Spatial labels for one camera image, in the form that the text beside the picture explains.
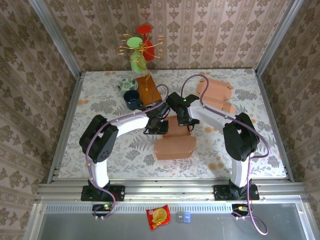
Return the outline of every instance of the black mounting bracket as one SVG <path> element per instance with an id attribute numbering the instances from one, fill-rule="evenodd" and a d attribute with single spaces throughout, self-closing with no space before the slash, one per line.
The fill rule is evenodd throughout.
<path id="1" fill-rule="evenodd" d="M 255 184 L 249 184 L 249 196 L 251 200 L 260 200 L 258 187 Z M 229 184 L 214 185 L 213 195 L 215 201 L 234 201 L 234 200 L 246 200 L 247 199 L 247 185 L 244 187 L 237 187 L 229 180 Z"/>
<path id="2" fill-rule="evenodd" d="M 104 189 L 108 190 L 115 197 L 117 202 L 123 202 L 125 200 L 126 195 L 126 187 L 122 185 L 110 185 L 110 182 L 104 187 Z M 88 180 L 88 185 L 83 186 L 81 193 L 81 201 L 84 202 L 112 202 L 112 197 L 101 191 Z"/>

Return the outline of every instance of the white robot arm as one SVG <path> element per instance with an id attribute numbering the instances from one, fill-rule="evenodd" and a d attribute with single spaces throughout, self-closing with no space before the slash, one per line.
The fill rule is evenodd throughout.
<path id="1" fill-rule="evenodd" d="M 160 110 L 135 115 L 105 127 L 103 136 L 97 137 L 89 151 L 89 156 L 93 160 L 92 175 L 97 186 L 104 188 L 109 184 L 107 158 L 112 152 L 116 138 L 132 130 L 143 128 L 148 130 L 147 134 L 165 134 L 168 130 L 168 121 L 163 121 L 161 116 L 169 108 L 172 108 L 177 113 L 180 126 L 194 127 L 194 125 L 202 121 L 223 133 L 226 150 L 232 157 L 230 184 L 239 192 L 236 195 L 241 195 L 240 192 L 247 184 L 248 158 L 257 149 L 259 138 L 247 129 L 243 129 L 227 119 L 227 116 L 237 118 L 237 120 L 242 118 L 245 124 L 249 124 L 253 128 L 249 116 L 245 113 L 235 116 L 214 109 L 225 116 L 222 117 L 204 108 L 198 97 L 189 95 L 186 98 L 182 98 L 176 92 L 169 95 L 166 100 L 166 106 L 162 106 Z M 101 115 L 96 116 L 92 120 L 79 142 L 84 153 L 92 136 L 106 121 Z"/>

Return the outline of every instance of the green patterned cup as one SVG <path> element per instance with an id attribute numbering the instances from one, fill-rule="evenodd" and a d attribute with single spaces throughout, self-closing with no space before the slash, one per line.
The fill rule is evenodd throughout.
<path id="1" fill-rule="evenodd" d="M 125 78 L 119 81 L 119 85 L 117 86 L 119 92 L 124 95 L 126 91 L 129 90 L 137 90 L 138 82 L 133 78 Z"/>

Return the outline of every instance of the metal frame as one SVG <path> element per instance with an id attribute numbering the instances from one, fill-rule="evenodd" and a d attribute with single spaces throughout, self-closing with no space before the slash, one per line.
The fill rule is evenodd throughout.
<path id="1" fill-rule="evenodd" d="M 68 48 L 68 45 L 64 37 L 62 36 L 61 31 L 58 29 L 57 25 L 55 24 L 55 21 L 51 17 L 51 14 L 47 9 L 46 4 L 43 0 L 30 0 L 30 3 L 34 8 L 36 14 L 39 16 L 50 37 L 52 38 L 58 51 L 65 60 L 65 63 L 69 67 L 71 73 L 73 74 L 75 79 L 78 79 L 81 73 L 80 68 L 78 67 L 77 62 L 74 59 L 73 53 Z"/>
<path id="2" fill-rule="evenodd" d="M 85 76 L 86 76 L 86 73 L 84 72 L 81 74 L 79 79 L 75 82 L 75 86 L 73 89 L 73 93 L 71 96 L 68 110 L 65 115 L 65 119 L 64 119 L 63 127 L 62 127 L 61 134 L 59 137 L 59 141 L 58 141 L 58 144 L 56 146 L 55 153 L 53 156 L 50 172 L 49 172 L 49 175 L 48 175 L 48 178 L 46 181 L 48 184 L 51 183 L 51 181 L 54 177 L 56 167 L 60 166 L 61 161 L 64 157 L 69 134 L 71 131 L 72 122 L 73 122 L 76 108 L 77 108 L 77 102 L 79 100 L 79 96 L 80 96 L 80 93 L 82 90 L 82 85 L 83 85 Z"/>
<path id="3" fill-rule="evenodd" d="M 263 99 L 263 102 L 264 102 L 264 105 L 265 105 L 266 112 L 267 112 L 268 117 L 270 119 L 270 125 L 271 125 L 271 128 L 273 130 L 275 142 L 276 142 L 276 144 L 278 146 L 279 153 L 280 153 L 280 156 L 281 156 L 281 160 L 282 160 L 282 162 L 284 164 L 284 167 L 285 167 L 285 170 L 286 170 L 286 174 L 288 175 L 289 180 L 291 182 L 294 182 L 295 181 L 294 174 L 293 174 L 293 172 L 291 170 L 290 163 L 289 163 L 289 160 L 288 160 L 288 157 L 287 157 L 287 154 L 286 154 L 286 150 L 285 150 L 284 144 L 282 142 L 282 139 L 280 137 L 280 132 L 279 132 L 279 129 L 278 129 L 278 126 L 277 126 L 277 123 L 276 123 L 276 119 L 275 119 L 274 113 L 273 113 L 271 105 L 270 105 L 270 101 L 269 101 L 269 98 L 268 98 L 264 83 L 262 82 L 262 78 L 261 78 L 261 75 L 259 73 L 256 73 L 255 76 L 256 76 L 256 79 L 257 79 L 257 82 L 258 82 L 258 85 L 259 85 L 259 88 L 260 88 L 260 92 L 261 92 L 261 95 L 262 95 L 262 99 Z"/>
<path id="4" fill-rule="evenodd" d="M 293 19 L 295 18 L 297 12 L 299 11 L 303 0 L 291 0 L 285 9 L 283 16 L 278 23 L 263 55 L 261 56 L 258 65 L 256 66 L 256 72 L 261 76 L 264 70 L 266 69 L 269 61 L 271 60 L 272 56 L 274 55 L 276 49 L 278 48 L 281 40 L 283 39 L 284 35 L 286 34 L 290 24 L 292 23 Z"/>
<path id="5" fill-rule="evenodd" d="M 240 200 L 214 200 L 213 185 L 228 184 L 226 179 L 113 179 L 112 182 L 126 186 L 125 201 L 119 205 L 119 214 L 121 212 L 139 213 L 141 212 L 140 207 L 145 209 L 148 206 L 164 203 L 178 207 L 195 207 L 194 211 L 197 213 L 212 214 L 214 211 L 209 211 L 210 207 L 245 203 Z M 258 186 L 260 195 L 260 200 L 254 201 L 253 204 L 295 203 L 307 239 L 320 239 L 320 233 L 302 183 L 288 180 L 254 180 L 253 183 Z M 37 239 L 44 214 L 88 213 L 88 208 L 91 208 L 93 203 L 80 201 L 82 186 L 86 184 L 85 180 L 73 182 L 57 180 L 52 184 L 40 184 L 24 239 Z"/>

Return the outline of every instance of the wooden stand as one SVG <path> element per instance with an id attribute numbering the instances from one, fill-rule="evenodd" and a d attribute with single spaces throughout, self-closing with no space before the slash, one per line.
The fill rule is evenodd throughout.
<path id="1" fill-rule="evenodd" d="M 145 106 L 152 104 L 152 93 L 156 88 L 156 84 L 152 76 L 150 76 L 149 79 L 146 81 L 147 77 L 148 76 L 141 76 L 136 79 L 136 81 L 138 82 L 137 91 L 140 94 L 140 100 L 143 102 Z M 162 97 L 157 89 L 154 92 L 154 102 L 157 102 L 159 100 L 162 100 Z"/>

